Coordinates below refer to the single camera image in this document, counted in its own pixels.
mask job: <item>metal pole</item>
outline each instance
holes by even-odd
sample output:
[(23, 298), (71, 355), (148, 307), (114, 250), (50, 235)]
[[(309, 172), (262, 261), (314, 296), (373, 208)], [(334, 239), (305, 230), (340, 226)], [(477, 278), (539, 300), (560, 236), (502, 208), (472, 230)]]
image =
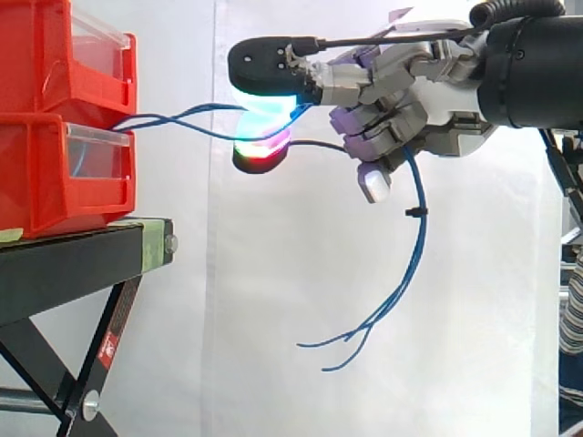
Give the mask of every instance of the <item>metal pole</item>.
[(5, 388), (0, 388), (0, 411), (53, 414), (33, 391)]

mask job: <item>black cylindrical robot wrist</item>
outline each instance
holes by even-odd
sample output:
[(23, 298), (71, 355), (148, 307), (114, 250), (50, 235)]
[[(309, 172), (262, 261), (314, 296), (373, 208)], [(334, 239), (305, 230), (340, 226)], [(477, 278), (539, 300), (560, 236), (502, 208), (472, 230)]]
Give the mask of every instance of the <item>black cylindrical robot wrist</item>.
[(492, 27), (478, 99), (490, 123), (583, 130), (583, 17)]

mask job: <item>metal bolt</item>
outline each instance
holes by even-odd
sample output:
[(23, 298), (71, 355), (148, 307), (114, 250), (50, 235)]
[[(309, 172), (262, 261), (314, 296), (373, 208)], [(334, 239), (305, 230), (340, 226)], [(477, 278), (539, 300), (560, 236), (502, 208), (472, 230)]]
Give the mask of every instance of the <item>metal bolt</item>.
[(164, 239), (164, 250), (170, 255), (174, 255), (179, 249), (179, 239), (176, 235), (167, 235)]
[(96, 390), (86, 394), (81, 412), (85, 422), (92, 422), (99, 414), (99, 393)]

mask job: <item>black metal table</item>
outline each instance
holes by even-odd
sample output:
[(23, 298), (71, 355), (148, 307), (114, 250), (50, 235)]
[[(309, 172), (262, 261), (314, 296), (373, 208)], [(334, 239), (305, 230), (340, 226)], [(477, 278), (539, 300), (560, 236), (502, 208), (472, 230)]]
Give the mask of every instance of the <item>black metal table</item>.
[[(99, 412), (144, 273), (172, 262), (167, 219), (130, 218), (107, 229), (36, 241), (0, 243), (0, 354), (30, 391), (0, 388), (0, 411), (54, 415), (57, 437), (110, 437)], [(75, 378), (30, 318), (113, 287)]]

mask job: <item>white wall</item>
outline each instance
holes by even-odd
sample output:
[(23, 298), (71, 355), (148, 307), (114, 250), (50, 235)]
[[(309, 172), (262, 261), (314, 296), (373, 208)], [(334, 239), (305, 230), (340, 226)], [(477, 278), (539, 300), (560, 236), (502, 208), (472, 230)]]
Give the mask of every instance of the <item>white wall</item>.
[[(219, 0), (215, 15), (210, 0), (75, 1), (138, 36), (140, 110), (165, 114), (229, 99), (224, 56), (244, 37), (365, 35), (407, 4)], [(294, 132), (338, 142), (322, 110)], [(180, 250), (144, 279), (110, 373), (103, 410), (120, 435), (553, 435), (560, 207), (535, 135), (501, 131), (470, 158), (420, 159), (431, 217), (419, 275), (334, 375), (319, 369), (350, 346), (294, 343), (354, 327), (400, 279), (416, 227), (403, 215), (407, 168), (371, 207), (344, 156), (298, 148), (249, 177), (222, 142), (209, 172), (209, 145), (179, 127), (138, 135), (138, 213), (173, 218)], [(37, 318), (74, 371), (105, 298)], [(44, 436), (45, 424), (2, 414), (0, 435)]]

